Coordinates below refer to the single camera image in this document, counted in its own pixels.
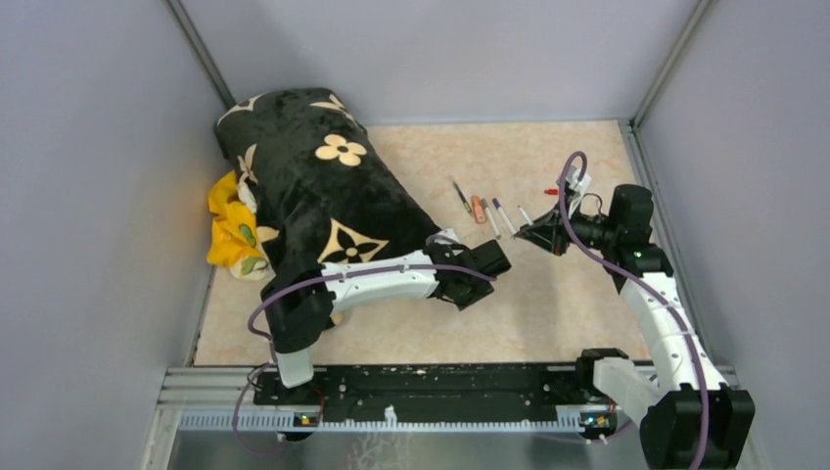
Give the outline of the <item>thin white black-tip pen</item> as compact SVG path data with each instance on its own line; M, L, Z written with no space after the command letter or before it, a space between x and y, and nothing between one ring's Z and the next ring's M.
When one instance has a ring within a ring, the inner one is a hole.
M526 227L533 227L535 221L530 217L530 215L521 206L517 206L517 209L525 220Z

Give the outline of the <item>white marker purple cap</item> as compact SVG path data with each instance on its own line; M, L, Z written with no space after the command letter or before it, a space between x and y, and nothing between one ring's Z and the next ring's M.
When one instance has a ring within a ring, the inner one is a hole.
M503 209L502 204L499 202L499 200L497 198L493 198L492 203L493 203L494 207L496 208L496 211L498 212L498 214L502 218L502 220L503 220L505 226L507 227L510 235L512 237L514 237L517 233L517 229L516 229L515 225L513 224L513 222L511 221L511 219L509 218L507 212Z

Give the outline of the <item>white marker black cap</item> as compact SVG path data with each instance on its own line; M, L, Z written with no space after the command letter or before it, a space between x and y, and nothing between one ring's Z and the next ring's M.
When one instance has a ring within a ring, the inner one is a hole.
M489 225L490 225L490 227L493 231L494 238L496 240L500 240L501 239L501 231L500 231L500 229L497 225L497 222L495 221L494 215L493 215L493 213L492 213L492 211L489 207L489 204L487 203L486 199L482 199L481 204L483 206L484 214L486 216L486 219L487 219L487 221L488 221L488 223L489 223Z

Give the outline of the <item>orange pen red cap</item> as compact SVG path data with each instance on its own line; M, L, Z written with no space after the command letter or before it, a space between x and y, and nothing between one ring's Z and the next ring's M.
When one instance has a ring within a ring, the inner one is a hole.
M471 197L470 204L476 224L487 223L487 215L485 213L482 199L479 196L474 195Z

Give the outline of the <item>black gel pen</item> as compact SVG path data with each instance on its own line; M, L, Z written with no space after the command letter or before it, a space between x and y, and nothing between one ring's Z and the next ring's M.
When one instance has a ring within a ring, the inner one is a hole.
M467 214L472 216L473 215L473 209L472 209L466 195L464 194L463 190L461 189L461 187L459 186L459 184L457 183L457 181L454 178L450 178L450 182L451 182L456 194L458 195L459 199L461 200L465 211L467 212Z

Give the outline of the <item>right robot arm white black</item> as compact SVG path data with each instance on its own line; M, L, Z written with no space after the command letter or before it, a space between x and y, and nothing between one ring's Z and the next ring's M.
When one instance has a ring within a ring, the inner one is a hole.
M608 397L621 405L652 469L736 468L755 403L713 365L686 315L668 256L651 240L651 191L619 185L609 212L595 215L580 211L575 191L566 194L567 202L523 225L516 236L555 256L574 246L598 261L635 313L656 374L646 378L618 352L584 351L576 395L587 403Z

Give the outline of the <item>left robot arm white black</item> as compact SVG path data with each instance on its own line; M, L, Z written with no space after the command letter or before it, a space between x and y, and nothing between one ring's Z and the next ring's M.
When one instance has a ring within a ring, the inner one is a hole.
M295 405L310 399L310 349L335 314L398 299L438 299L463 310L493 293L496 278L510 268L494 240L469 248L443 235L398 258L299 261L261 290L261 303L254 310L265 316L268 326L265 337L279 374L277 393Z

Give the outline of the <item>black floral plush blanket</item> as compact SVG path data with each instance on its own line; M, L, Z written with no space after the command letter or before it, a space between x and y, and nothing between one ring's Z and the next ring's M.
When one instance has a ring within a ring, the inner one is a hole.
M252 97L214 132L256 225L272 237L261 245L275 269L397 258L441 230L330 89Z

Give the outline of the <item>yellow cloth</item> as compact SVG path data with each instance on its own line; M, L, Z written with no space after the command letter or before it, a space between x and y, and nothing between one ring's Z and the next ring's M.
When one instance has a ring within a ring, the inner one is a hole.
M207 195L211 213L211 241L207 263L227 268L241 280L257 281L272 274L263 244L278 237L279 231L256 224L254 214L239 199L236 174L229 171Z

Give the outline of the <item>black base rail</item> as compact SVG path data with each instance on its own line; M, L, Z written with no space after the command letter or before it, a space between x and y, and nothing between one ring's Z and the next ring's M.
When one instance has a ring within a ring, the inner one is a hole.
M613 431L621 412L566 362L328 365L292 388L267 371L254 381L254 403L307 407L325 424L529 424L560 432Z

